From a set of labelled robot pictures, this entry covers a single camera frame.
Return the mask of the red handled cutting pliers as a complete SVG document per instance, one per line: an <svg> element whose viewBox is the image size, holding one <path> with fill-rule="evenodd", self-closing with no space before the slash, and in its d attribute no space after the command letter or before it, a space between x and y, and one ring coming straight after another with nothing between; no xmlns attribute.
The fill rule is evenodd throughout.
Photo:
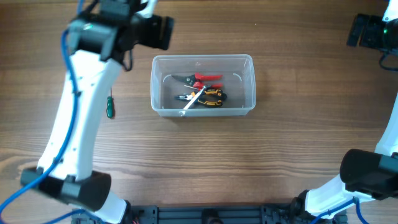
<svg viewBox="0 0 398 224"><path fill-rule="evenodd" d="M171 75L175 80L184 83L184 85L192 86L201 89L205 86L205 82L222 79L222 75L203 75L201 73L194 73L189 76Z"/></svg>

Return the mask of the small silver wrench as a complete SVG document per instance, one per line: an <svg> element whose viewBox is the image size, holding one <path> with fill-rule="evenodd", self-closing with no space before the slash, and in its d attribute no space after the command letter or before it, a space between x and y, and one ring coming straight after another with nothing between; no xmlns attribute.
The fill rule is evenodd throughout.
<svg viewBox="0 0 398 224"><path fill-rule="evenodd" d="M194 117L194 116L200 116L201 112L204 112L204 109L191 109L191 106L205 106L205 103L200 103L198 100L200 97L204 94L205 90L208 87L205 85L202 89L200 89L198 92L192 92L190 95L179 95L176 96L176 99L178 100L185 100L188 101L188 103L185 105L185 107L178 112L178 115L181 117Z"/></svg>

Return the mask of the orange black pliers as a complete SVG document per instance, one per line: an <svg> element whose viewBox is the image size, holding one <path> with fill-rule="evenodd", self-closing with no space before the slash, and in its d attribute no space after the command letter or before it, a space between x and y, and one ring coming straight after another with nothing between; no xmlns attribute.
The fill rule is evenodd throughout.
<svg viewBox="0 0 398 224"><path fill-rule="evenodd" d="M189 94L182 94L175 96L176 100L191 101L196 95L197 91ZM207 108L219 108L223 105L223 101L227 99L227 94L220 89L207 88L202 91L201 95L193 103L194 105L201 105Z"/></svg>

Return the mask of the green handled screwdriver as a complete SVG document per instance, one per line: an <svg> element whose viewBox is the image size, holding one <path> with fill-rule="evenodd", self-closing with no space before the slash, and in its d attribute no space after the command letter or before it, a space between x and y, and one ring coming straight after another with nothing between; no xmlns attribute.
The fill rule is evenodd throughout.
<svg viewBox="0 0 398 224"><path fill-rule="evenodd" d="M112 88L110 88L109 96L107 97L106 115L109 119L114 119L115 114L113 92Z"/></svg>

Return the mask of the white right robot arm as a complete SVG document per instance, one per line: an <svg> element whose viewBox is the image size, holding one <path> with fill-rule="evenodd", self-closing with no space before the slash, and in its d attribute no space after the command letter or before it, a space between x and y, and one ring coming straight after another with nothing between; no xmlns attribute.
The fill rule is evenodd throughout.
<svg viewBox="0 0 398 224"><path fill-rule="evenodd" d="M353 21L346 43L350 47L365 47L382 53L379 66L387 71L383 61L397 55L397 16L358 14ZM373 152L349 150L340 165L339 174L317 189L306 190L290 204L289 218L309 223L331 220L338 213L354 206L362 223L363 202L397 197L397 107L382 138Z"/></svg>

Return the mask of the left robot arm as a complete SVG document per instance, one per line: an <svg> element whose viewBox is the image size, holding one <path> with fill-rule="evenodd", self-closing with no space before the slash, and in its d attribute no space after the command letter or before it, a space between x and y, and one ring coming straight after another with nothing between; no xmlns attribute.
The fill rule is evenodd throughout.
<svg viewBox="0 0 398 224"><path fill-rule="evenodd" d="M135 45L167 50L174 21L154 14L155 1L94 1L61 37L67 72L49 143L21 175L34 189L106 223L130 223L130 203L111 191L111 176L93 169L105 101Z"/></svg>

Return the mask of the clear plastic container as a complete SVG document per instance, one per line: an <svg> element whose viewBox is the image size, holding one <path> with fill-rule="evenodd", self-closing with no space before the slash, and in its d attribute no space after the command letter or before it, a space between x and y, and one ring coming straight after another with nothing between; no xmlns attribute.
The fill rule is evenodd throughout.
<svg viewBox="0 0 398 224"><path fill-rule="evenodd" d="M151 106L159 116L242 116L256 105L248 54L160 55L152 62Z"/></svg>

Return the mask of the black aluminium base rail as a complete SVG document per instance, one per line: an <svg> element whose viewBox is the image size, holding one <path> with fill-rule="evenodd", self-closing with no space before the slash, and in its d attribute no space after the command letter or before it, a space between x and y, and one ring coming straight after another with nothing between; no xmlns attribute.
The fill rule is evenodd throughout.
<svg viewBox="0 0 398 224"><path fill-rule="evenodd" d="M315 217L294 217L286 203L261 206L156 207L132 206L132 223L202 224L214 219L224 224L311 223Z"/></svg>

